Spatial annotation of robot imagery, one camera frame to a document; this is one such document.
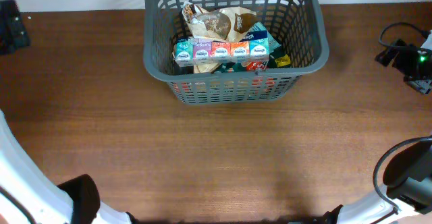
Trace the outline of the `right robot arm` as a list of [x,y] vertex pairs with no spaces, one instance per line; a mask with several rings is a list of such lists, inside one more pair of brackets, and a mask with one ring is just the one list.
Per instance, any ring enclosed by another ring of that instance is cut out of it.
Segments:
[[[425,42],[408,45],[398,39],[379,43],[385,50],[375,58],[404,74],[405,83],[427,94],[431,85],[431,31],[420,30]],[[373,171],[374,191],[360,200],[340,205],[311,223],[396,223],[404,217],[431,212],[431,137],[405,140],[390,148]]]

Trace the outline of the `beige paper bag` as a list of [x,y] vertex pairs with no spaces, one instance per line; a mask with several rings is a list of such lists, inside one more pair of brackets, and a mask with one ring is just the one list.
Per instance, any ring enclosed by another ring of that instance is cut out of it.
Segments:
[[182,74],[211,73],[221,64],[211,60],[209,49],[177,49],[173,51],[176,65]]

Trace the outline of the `green Nescafe coffee bag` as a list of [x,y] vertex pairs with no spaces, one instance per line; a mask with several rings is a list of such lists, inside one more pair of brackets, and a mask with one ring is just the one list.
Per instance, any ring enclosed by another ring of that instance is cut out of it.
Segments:
[[268,62],[250,62],[243,66],[241,63],[223,63],[215,73],[231,73],[231,72],[261,72],[266,69],[289,68],[292,66],[291,59],[285,51],[279,47],[269,55]]

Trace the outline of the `beige brown cookie bag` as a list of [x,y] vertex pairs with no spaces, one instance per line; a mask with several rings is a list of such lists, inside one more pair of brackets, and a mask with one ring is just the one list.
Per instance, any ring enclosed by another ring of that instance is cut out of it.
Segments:
[[258,22],[255,11],[243,7],[226,7],[207,11],[188,1],[184,2],[183,18],[193,37],[240,42]]

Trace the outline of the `grey plastic shopping basket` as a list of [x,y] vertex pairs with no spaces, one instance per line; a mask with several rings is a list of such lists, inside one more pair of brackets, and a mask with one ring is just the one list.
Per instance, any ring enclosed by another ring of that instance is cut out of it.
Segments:
[[[171,55],[174,42],[191,33],[181,15],[185,1],[207,10],[241,6],[257,12],[260,22],[289,55],[289,68],[266,69],[263,72],[182,74]],[[271,101],[283,97],[301,76],[317,71],[329,57],[325,25],[318,0],[145,0],[144,53],[147,72],[169,83],[237,81],[255,77],[275,78],[270,92],[251,94],[173,93],[189,105],[213,103]]]

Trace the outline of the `red spaghetti pasta pack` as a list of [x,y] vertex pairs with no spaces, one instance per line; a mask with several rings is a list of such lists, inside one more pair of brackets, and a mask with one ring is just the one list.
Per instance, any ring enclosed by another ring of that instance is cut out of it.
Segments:
[[199,94],[258,94],[270,92],[276,85],[275,78],[255,77],[250,81],[248,78],[241,78],[235,81],[220,82],[219,80],[211,80],[210,82],[182,82],[182,83],[169,83],[170,87],[177,94],[185,93],[192,94],[197,92]]

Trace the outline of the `light teal snack packet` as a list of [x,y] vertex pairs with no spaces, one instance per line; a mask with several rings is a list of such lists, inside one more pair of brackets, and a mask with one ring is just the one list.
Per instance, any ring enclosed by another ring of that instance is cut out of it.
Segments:
[[256,31],[265,31],[267,33],[270,53],[272,53],[276,49],[280,48],[281,44],[273,38],[273,36],[270,34],[270,32],[266,29],[266,27],[261,22],[257,22],[250,29],[250,32],[256,32]]

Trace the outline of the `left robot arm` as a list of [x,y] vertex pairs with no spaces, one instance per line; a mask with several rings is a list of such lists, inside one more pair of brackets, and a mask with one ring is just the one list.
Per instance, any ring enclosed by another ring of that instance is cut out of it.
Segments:
[[7,223],[137,223],[103,203],[87,175],[55,185],[36,166],[1,117],[1,218]]

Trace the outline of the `white tissue multipack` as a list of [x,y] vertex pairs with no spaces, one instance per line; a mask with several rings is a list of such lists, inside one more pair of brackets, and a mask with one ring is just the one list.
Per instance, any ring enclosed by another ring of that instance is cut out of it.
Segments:
[[203,38],[181,38],[173,46],[173,59],[180,67],[211,63],[266,63],[269,60],[269,37],[266,31],[248,32],[236,43]]

